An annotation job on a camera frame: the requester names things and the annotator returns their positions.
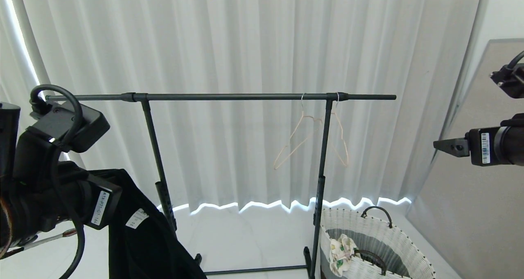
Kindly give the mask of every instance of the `white label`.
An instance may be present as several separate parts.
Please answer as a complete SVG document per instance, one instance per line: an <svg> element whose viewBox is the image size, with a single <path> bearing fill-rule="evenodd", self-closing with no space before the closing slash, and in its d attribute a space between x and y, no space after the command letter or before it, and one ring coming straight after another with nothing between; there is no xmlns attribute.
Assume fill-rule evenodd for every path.
<svg viewBox="0 0 524 279"><path fill-rule="evenodd" d="M95 206L95 211L93 212L93 218L91 218L91 223L95 225L100 225L102 222L102 217L104 216L105 206L107 204L107 199L109 199L109 193L106 191L100 191L99 200L97 201L97 206Z"/></svg>
<svg viewBox="0 0 524 279"><path fill-rule="evenodd" d="M142 221L147 219L149 217L149 214L146 214L146 212L139 208L130 218L129 221L127 221L126 226L132 227L133 229L136 229Z"/></svg>
<svg viewBox="0 0 524 279"><path fill-rule="evenodd" d="M489 133L481 133L481 146L482 146L482 163L488 164L491 162L490 134Z"/></svg>

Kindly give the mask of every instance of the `basket handle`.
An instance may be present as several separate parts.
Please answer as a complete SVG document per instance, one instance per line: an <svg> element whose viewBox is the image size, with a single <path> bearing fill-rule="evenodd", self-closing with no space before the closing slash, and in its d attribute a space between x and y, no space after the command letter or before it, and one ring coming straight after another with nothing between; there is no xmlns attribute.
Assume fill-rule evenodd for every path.
<svg viewBox="0 0 524 279"><path fill-rule="evenodd" d="M382 272L380 273L380 275L382 276L386 275L388 268L386 267L386 263L378 255L372 253L371 251L362 250L362 249L355 249L355 253L361 253L361 254L365 254L370 257L373 257L373 259L375 259L376 266L382 269Z"/></svg>
<svg viewBox="0 0 524 279"><path fill-rule="evenodd" d="M384 208L382 208L380 206L370 206L370 207L366 208L364 210L364 212L362 213L361 218L367 217L367 211L372 209L372 208L378 208L378 209L382 210L382 212L385 212L385 214L386 214L386 216L388 217L388 220L389 220L389 228L391 229L393 227L393 222L391 221L391 216L389 215L389 212L387 212L387 210L385 210Z"/></svg>

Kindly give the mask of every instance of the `laundry basket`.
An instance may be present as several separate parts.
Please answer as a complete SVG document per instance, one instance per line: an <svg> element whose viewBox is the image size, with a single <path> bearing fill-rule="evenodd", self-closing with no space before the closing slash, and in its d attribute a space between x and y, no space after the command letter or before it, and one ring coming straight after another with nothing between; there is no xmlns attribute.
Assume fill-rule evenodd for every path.
<svg viewBox="0 0 524 279"><path fill-rule="evenodd" d="M380 209L389 221L367 217L370 209ZM362 214L357 211L323 209L320 233L320 271L322 278L338 279L330 270L331 239L342 234L351 238L359 250L367 255L353 257L350 269L342 277L349 279L435 279L436 272L411 239L391 222L391 216L381 207L371 206Z"/></svg>

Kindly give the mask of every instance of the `clothes rack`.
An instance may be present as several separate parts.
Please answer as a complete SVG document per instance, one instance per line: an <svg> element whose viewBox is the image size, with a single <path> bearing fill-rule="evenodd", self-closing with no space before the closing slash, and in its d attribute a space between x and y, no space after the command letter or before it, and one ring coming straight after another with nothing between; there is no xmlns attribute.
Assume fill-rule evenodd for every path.
<svg viewBox="0 0 524 279"><path fill-rule="evenodd" d="M171 198L169 197L169 190L163 169L162 158L158 146L155 126L151 116L150 101L217 101L217 100L325 100L325 119L324 130L322 134L322 149L320 152L320 167L318 169L318 183L316 187L316 201L315 211L313 214L313 225L315 226L313 235L313 251L309 252L308 247L304 247L303 255L305 264L292 266L277 266L270 268L249 268L242 270L225 270L206 272L206 275L221 275L221 274L239 274L239 273L253 273L253 272L268 272L268 271L282 271L295 270L305 268L307 270L307 277L309 279L315 278L316 257L318 255L318 238L320 235L320 215L322 210L322 200L324 199L324 167L326 160L326 151L328 149L328 134L329 124L331 119L331 109L334 101L346 100L395 100L396 95L381 95L381 94L348 94L343 92L335 93L259 93L259 94L150 94L150 93L122 93L122 94L96 94L96 95L77 95L75 96L79 101L125 101L125 102L140 102L144 110L147 129L153 155L159 175L159 182L155 183L157 192L162 205L163 213L172 229L173 235L176 238L176 219L174 218L173 206ZM65 101L64 96L46 96L47 100ZM197 254L195 260L201 262L202 256Z"/></svg>

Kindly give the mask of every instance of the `white floor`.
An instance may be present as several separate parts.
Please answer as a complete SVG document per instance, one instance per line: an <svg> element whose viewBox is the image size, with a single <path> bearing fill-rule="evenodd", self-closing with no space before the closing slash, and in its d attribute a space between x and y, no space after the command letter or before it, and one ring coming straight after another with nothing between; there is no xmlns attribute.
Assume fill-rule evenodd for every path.
<svg viewBox="0 0 524 279"><path fill-rule="evenodd" d="M433 263L437 278L460 278L404 218L407 203L394 206L382 202L379 205L390 211L393 223L401 227ZM340 205L340 207L350 208L348 205ZM313 204L307 210L294 207L288 213L281 206L249 207L239 214L237 207L220 210L206 207L193 215L190 215L188 209L182 209L175 213L178 239L191 254L202 254L204 271L301 265L304 264L303 248L308 246L312 250L312 208ZM382 217L379 211L369 213L372 216ZM65 223L60 224L52 234L58 234L71 227L69 223L63 224ZM96 231L86 228L86 240L84 257L71 278L106 278L107 229ZM64 238L19 253L0 262L0 277L2 279L60 277L75 254L75 247L75 238ZM215 275L210 278L303 279L306 278L306 271Z"/></svg>

